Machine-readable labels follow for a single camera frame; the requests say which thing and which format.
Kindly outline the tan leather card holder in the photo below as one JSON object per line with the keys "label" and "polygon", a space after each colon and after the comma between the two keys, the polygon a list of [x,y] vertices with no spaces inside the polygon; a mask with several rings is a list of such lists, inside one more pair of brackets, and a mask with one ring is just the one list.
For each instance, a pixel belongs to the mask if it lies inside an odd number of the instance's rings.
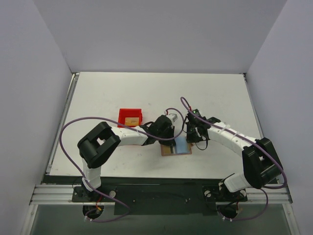
{"label": "tan leather card holder", "polygon": [[191,155],[192,154],[192,143],[188,143],[186,141],[186,136],[179,136],[175,139],[175,145],[176,147],[176,155]]}

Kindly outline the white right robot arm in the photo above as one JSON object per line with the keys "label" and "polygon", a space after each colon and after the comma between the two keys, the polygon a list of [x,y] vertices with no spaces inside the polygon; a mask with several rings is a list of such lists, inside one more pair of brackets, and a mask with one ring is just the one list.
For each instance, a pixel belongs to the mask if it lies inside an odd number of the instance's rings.
{"label": "white right robot arm", "polygon": [[243,135],[215,117],[205,119],[197,109],[189,111],[187,119],[192,132],[197,131],[206,141],[215,141],[242,158],[243,172],[233,173],[221,182],[218,193],[223,200],[230,200],[237,191],[248,187],[265,188],[283,175],[282,164],[269,139]]}

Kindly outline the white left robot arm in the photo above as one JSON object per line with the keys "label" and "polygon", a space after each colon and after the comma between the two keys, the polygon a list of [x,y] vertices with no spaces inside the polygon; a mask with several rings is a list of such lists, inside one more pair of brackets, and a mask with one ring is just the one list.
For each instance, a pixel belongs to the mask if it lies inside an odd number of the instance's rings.
{"label": "white left robot arm", "polygon": [[154,137],[162,138],[160,144],[175,145],[176,114],[161,115],[156,121],[148,125],[136,126],[132,131],[128,128],[110,127],[106,122],[101,122],[88,132],[77,144],[83,162],[84,178],[82,179],[83,195],[89,201],[99,199],[101,190],[101,166],[109,159],[114,150],[119,146],[154,144]]}

